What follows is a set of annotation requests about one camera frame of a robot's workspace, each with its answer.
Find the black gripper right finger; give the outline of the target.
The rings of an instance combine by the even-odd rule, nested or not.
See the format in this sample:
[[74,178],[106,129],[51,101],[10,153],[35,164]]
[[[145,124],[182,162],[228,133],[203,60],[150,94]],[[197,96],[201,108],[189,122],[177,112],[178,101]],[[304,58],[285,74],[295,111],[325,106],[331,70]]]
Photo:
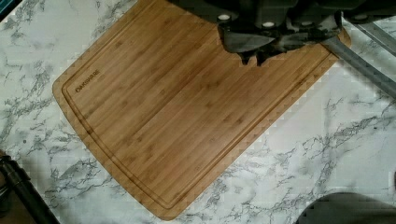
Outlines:
[[295,49],[300,49],[306,45],[315,45],[324,40],[340,34],[342,30],[341,16],[330,15],[318,25],[313,27],[302,27],[298,31],[291,30],[290,23],[287,23],[287,31],[269,44],[260,47],[256,51],[257,65],[261,66],[267,59],[278,54],[286,53]]

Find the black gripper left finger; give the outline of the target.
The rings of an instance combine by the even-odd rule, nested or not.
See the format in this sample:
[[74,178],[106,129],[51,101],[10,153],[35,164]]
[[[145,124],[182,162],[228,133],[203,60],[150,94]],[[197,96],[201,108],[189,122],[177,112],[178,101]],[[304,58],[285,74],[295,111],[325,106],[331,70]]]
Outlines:
[[252,57],[256,58],[257,65],[262,65],[268,58],[266,45],[275,40],[263,30],[246,24],[222,23],[218,25],[218,32],[223,48],[237,54],[243,65]]

